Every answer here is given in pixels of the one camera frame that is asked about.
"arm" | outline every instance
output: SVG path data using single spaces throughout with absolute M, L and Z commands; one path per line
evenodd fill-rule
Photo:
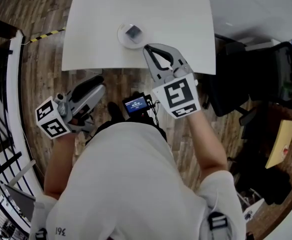
M 45 175 L 46 196 L 59 200 L 65 190 L 72 169 L 75 138 L 76 135 L 70 133 L 56 139 Z
M 195 154 L 201 169 L 201 181 L 208 175 L 228 170 L 227 155 L 202 111 L 187 116 Z

